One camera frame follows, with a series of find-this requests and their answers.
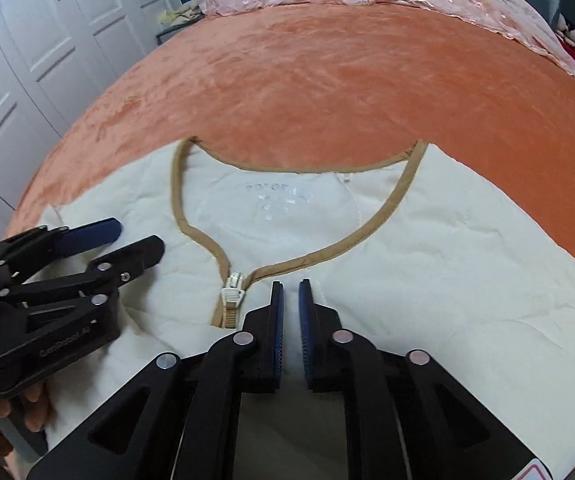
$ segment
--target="zipper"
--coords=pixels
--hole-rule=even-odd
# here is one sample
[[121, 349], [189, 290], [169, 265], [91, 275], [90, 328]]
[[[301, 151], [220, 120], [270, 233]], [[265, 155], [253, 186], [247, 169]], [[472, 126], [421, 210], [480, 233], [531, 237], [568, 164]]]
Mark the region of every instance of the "zipper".
[[244, 276], [240, 272], [232, 272], [221, 289], [223, 303], [223, 328], [236, 328], [236, 314], [244, 300]]

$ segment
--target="white wardrobe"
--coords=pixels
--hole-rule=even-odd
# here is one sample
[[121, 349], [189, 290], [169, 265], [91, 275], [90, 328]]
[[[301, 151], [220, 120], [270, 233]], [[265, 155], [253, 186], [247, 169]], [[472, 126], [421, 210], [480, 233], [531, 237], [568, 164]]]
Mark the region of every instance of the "white wardrobe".
[[0, 239], [45, 156], [180, 0], [0, 1]]

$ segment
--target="tan piping trim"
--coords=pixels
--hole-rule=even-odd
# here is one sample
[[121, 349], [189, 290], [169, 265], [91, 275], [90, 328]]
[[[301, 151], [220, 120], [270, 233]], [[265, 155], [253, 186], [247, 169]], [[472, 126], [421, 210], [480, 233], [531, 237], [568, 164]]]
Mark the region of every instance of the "tan piping trim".
[[[374, 214], [374, 216], [363, 224], [359, 229], [354, 231], [352, 234], [343, 238], [326, 248], [314, 251], [313, 253], [306, 254], [299, 258], [294, 258], [280, 264], [270, 265], [266, 267], [261, 267], [260, 269], [253, 270], [249, 276], [244, 281], [243, 288], [245, 290], [258, 280], [263, 278], [268, 278], [270, 276], [278, 276], [279, 274], [286, 274], [289, 272], [294, 272], [295, 270], [305, 269], [306, 267], [311, 267], [315, 264], [326, 262], [343, 253], [346, 253], [351, 248], [360, 244], [363, 240], [374, 234], [374, 232], [381, 227], [394, 213], [397, 206], [403, 200], [405, 193], [410, 188], [410, 184], [416, 175], [416, 171], [419, 168], [423, 155], [427, 150], [427, 142], [424, 140], [418, 140], [415, 145], [408, 150], [405, 150], [398, 155], [395, 155], [382, 162], [377, 162], [376, 164], [370, 164], [367, 166], [359, 167], [328, 167], [328, 168], [265, 168], [262, 166], [245, 166], [238, 164], [236, 162], [231, 162], [226, 158], [212, 152], [208, 147], [205, 146], [199, 137], [190, 137], [189, 139], [181, 140], [176, 152], [174, 153], [174, 160], [172, 163], [172, 211], [174, 213], [174, 218], [176, 223], [181, 230], [181, 232], [187, 235], [189, 238], [194, 240], [197, 244], [205, 247], [212, 255], [216, 258], [218, 264], [218, 271], [221, 276], [222, 282], [226, 282], [230, 273], [230, 261], [225, 251], [217, 244], [212, 238], [206, 235], [203, 231], [196, 229], [191, 226], [187, 219], [185, 218], [185, 213], [183, 212], [183, 197], [181, 190], [183, 189], [183, 174], [186, 169], [186, 159], [190, 148], [195, 145], [202, 150], [204, 150], [212, 158], [227, 164], [229, 166], [234, 166], [240, 170], [246, 171], [258, 171], [258, 172], [272, 172], [272, 173], [361, 173], [362, 171], [378, 170], [379, 168], [384, 168], [386, 166], [391, 166], [397, 162], [403, 160], [408, 160], [408, 164], [403, 170], [401, 178], [394, 186], [392, 193], [385, 200], [385, 203], [381, 208]], [[215, 312], [212, 317], [212, 325], [221, 326], [223, 324], [224, 309], [222, 302], [219, 298], [217, 305], [215, 307]]]

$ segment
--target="screw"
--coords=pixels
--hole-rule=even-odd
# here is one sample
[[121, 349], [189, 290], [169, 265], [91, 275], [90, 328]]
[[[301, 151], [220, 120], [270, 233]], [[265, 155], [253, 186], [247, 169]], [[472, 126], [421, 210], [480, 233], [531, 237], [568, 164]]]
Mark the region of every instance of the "screw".
[[430, 361], [429, 354], [427, 352], [424, 352], [423, 350], [414, 350], [410, 352], [410, 355], [408, 357], [410, 358], [410, 361], [412, 363], [419, 366], [426, 365]]
[[337, 343], [349, 343], [354, 339], [354, 334], [349, 330], [337, 330], [331, 335]]
[[96, 296], [92, 297], [92, 304], [99, 306], [105, 303], [108, 300], [108, 297], [105, 294], [97, 294]]
[[156, 365], [161, 368], [161, 370], [167, 370], [172, 368], [176, 364], [176, 355], [174, 354], [162, 354], [156, 358]]
[[237, 345], [245, 346], [254, 341], [254, 336], [249, 332], [239, 332], [234, 334], [234, 338], [232, 340], [234, 340]]

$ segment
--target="orange velvet blanket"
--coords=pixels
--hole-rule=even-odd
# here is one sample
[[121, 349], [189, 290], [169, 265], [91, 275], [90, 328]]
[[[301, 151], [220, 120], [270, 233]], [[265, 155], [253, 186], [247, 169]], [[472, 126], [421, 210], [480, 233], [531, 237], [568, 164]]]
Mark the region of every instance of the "orange velvet blanket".
[[182, 31], [79, 118], [8, 232], [189, 136], [276, 167], [370, 164], [423, 138], [575, 257], [575, 79], [498, 34], [388, 4], [274, 7]]

